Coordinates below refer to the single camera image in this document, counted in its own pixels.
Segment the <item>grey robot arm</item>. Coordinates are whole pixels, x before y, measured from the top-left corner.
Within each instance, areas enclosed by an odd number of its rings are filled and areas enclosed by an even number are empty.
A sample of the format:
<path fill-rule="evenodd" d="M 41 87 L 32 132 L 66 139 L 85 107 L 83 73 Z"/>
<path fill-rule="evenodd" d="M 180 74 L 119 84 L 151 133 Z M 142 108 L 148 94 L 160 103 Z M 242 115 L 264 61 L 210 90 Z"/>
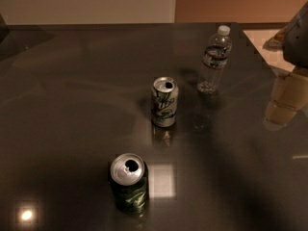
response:
<path fill-rule="evenodd" d="M 308 2 L 287 25 L 283 58 L 290 64 L 308 68 Z"/>

